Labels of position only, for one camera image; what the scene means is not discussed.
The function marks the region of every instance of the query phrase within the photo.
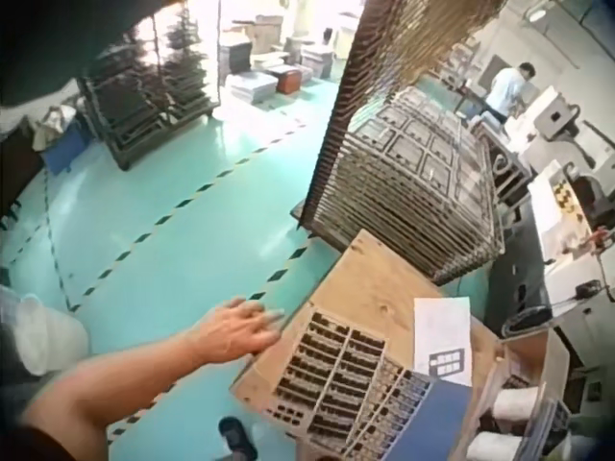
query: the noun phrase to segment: white container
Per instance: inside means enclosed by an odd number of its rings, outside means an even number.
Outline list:
[[[32,295],[16,308],[13,335],[24,367],[35,376],[69,368],[88,354],[88,336],[81,322],[45,307]]]

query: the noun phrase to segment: paper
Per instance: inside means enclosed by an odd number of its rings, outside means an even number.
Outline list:
[[[414,300],[414,370],[472,385],[469,298]]]

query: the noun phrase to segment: person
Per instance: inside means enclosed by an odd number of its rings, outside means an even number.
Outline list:
[[[526,82],[536,75],[536,69],[529,62],[519,67],[502,69],[491,82],[491,91],[485,99],[485,111],[490,112],[501,124],[510,115],[510,110],[521,100],[521,90]]]
[[[34,398],[0,443],[3,459],[107,460],[107,426],[205,365],[263,352],[280,339],[281,317],[261,303],[235,298],[172,337],[82,362]],[[246,454],[241,459],[254,459]]]

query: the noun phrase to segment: spool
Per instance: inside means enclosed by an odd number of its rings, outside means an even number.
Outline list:
[[[493,404],[493,417],[513,423],[528,421],[537,398],[538,387],[503,389]]]
[[[467,461],[513,461],[523,437],[481,432],[468,447]]]

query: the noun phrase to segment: epoxy floor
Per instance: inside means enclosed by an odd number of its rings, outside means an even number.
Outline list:
[[[19,222],[1,234],[13,289],[70,307],[92,353],[166,337],[236,295],[263,291],[268,306],[291,313],[338,258],[289,215],[308,190],[336,92],[314,81],[258,107],[225,98],[216,120],[190,126],[127,173],[98,143],[70,172],[41,172],[20,197]],[[484,274],[468,280],[445,291],[470,295],[480,315]],[[111,427],[111,459],[223,456],[217,422],[226,415],[246,424],[260,459],[294,459],[294,442],[229,394],[241,367],[205,367],[138,421]]]

